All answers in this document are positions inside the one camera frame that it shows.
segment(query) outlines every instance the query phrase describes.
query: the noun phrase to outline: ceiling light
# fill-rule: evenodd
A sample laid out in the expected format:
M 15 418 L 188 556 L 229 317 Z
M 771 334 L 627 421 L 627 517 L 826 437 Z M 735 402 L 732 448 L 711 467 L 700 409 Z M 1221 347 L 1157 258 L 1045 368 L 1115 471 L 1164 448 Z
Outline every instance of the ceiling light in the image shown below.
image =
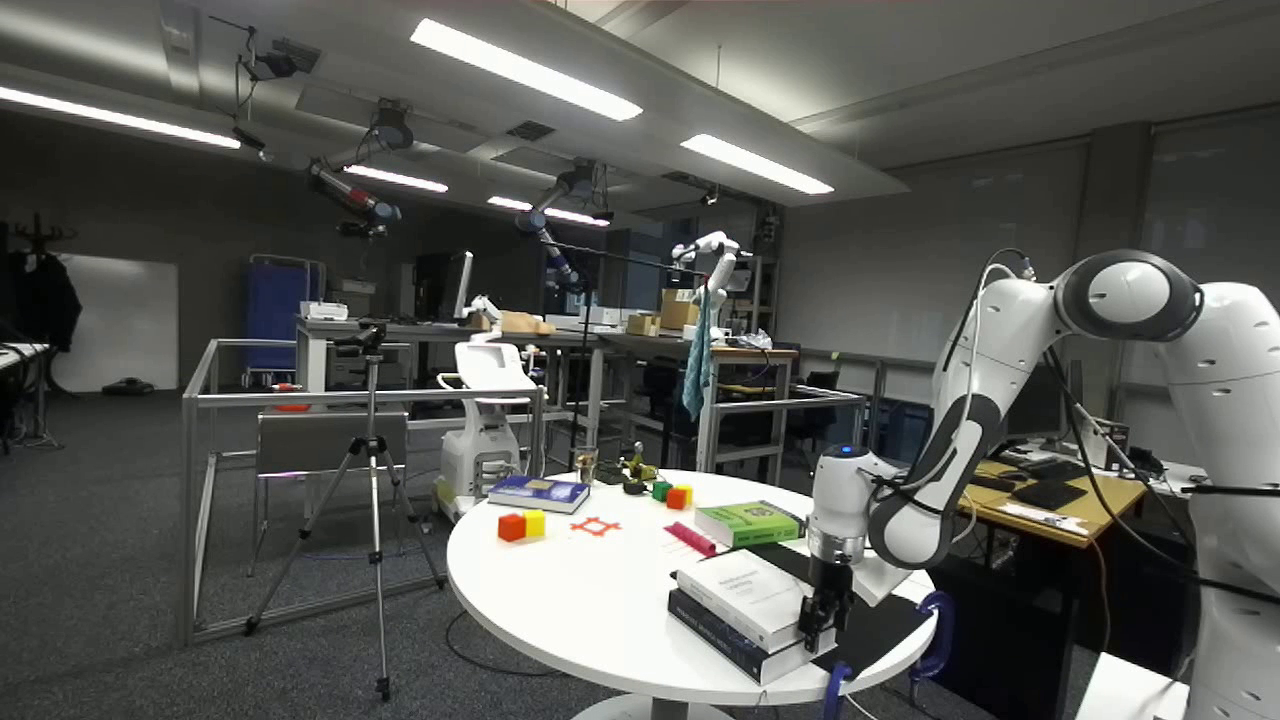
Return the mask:
M 424 44 L 424 48 L 434 48 L 440 57 L 478 63 L 478 69 L 485 69 L 493 76 L 528 86 L 528 89 L 547 94 L 547 98 L 555 98 L 566 106 L 581 106 L 581 107 L 601 113 L 607 121 L 641 116 L 641 106 L 631 106 L 624 98 L 611 98 L 611 94 L 604 94 L 598 86 L 583 86 L 576 76 L 566 76 L 566 74 L 555 74 L 547 63 L 538 63 L 528 57 L 517 57 L 507 48 L 496 48 L 496 44 L 490 44 L 479 37 L 458 34 L 458 28 L 435 23 L 435 22 L 419 22 L 417 34 L 414 34 L 414 44 Z
M 517 196 L 490 196 L 493 209 L 511 209 L 511 213 L 534 213 L 534 205 L 517 200 Z M 546 209 L 546 218 L 555 218 L 566 225 L 594 225 L 594 230 L 607 230 L 607 219 L 601 218 L 583 218 L 583 213 L 567 213 L 567 209 Z
M 0 99 L 41 107 L 41 113 L 80 116 L 80 121 L 95 121 L 95 124 L 120 124 L 120 130 L 152 134 L 152 135 L 173 135 L 173 141 L 188 141 L 188 145 L 242 148 L 237 135 L 202 134 L 202 130 L 166 124 L 166 121 L 128 116 L 128 113 L 110 113 L 110 107 L 93 107 L 93 106 L 56 99 L 56 98 L 36 98 L 36 94 L 21 94 L 21 89 L 5 89 L 5 86 L 0 86 Z
M 750 152 L 750 148 L 726 145 L 722 135 L 688 135 L 680 148 L 692 148 L 692 152 L 700 152 L 700 157 L 711 157 L 711 159 L 722 159 L 722 164 L 743 170 L 743 174 L 751 174 L 751 176 L 787 185 L 787 189 L 796 189 L 796 194 L 806 194 L 806 196 L 830 196 L 830 194 L 834 194 L 834 185 L 826 185 L 826 181 L 815 181 L 815 176 L 806 176 L 806 174 L 796 174 L 796 170 L 787 170 L 787 164 L 775 164 L 775 159 L 767 159 L 767 157 L 756 157 L 756 152 Z
M 447 194 L 447 185 L 424 181 L 424 176 L 399 176 L 399 174 L 383 174 L 383 170 L 370 170 L 370 164 L 350 164 L 350 176 L 370 176 L 370 181 L 383 181 L 383 185 L 404 185 L 404 189 L 419 189 L 419 194 Z

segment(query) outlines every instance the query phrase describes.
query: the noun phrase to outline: black stand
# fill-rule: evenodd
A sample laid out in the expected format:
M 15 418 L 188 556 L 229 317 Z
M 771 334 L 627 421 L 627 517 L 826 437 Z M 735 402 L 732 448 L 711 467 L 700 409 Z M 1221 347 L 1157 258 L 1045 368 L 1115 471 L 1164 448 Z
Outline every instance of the black stand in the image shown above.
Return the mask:
M 374 535 L 370 535 L 370 563 L 374 563 L 374 601 L 378 601 L 378 697 L 379 697 L 379 699 L 392 699 L 390 607 L 383 607 L 379 467 L 390 467 L 390 478 L 392 478 L 392 497 L 404 506 L 408 525 L 419 525 L 419 517 L 414 513 L 414 506 L 408 506 L 408 497 L 404 497 L 404 488 L 399 488 L 399 478 L 398 478 L 398 467 L 390 465 L 390 440 L 378 437 L 378 385 L 379 385 L 379 360 L 383 360 L 383 355 L 379 355 L 383 323 L 370 323 L 370 330 L 359 330 L 358 341 L 344 341 L 344 345 L 350 345 L 350 347 L 358 345 L 359 355 L 363 355 L 363 377 L 370 377 L 363 437 L 358 437 L 358 440 L 350 444 L 350 456 L 344 456 L 342 471 L 334 478 L 334 486 L 323 488 L 315 513 L 304 517 L 304 527 L 295 531 L 295 541 L 293 541 L 293 547 L 289 547 L 289 556 L 283 556 L 283 563 L 282 563 L 270 597 L 263 597 L 261 607 L 245 621 L 245 637 L 254 637 L 254 631 L 261 630 L 261 621 L 263 621 L 272 597 L 282 594 L 282 586 L 283 586 L 295 553 L 304 547 L 304 541 L 313 541 L 313 531 L 315 531 L 315 525 L 322 525 L 322 513 L 323 513 L 329 497 L 338 494 L 338 486 L 350 478 L 350 467 L 353 467 L 358 461 L 370 461 L 370 527 L 374 527 Z M 435 570 L 435 562 L 434 562 L 429 525 L 424 525 L 424 531 L 419 531 L 419 545 L 424 545 L 429 570 L 434 570 L 434 577 L 435 577 L 435 587 L 443 587 L 447 577 L 443 577 L 443 572 Z

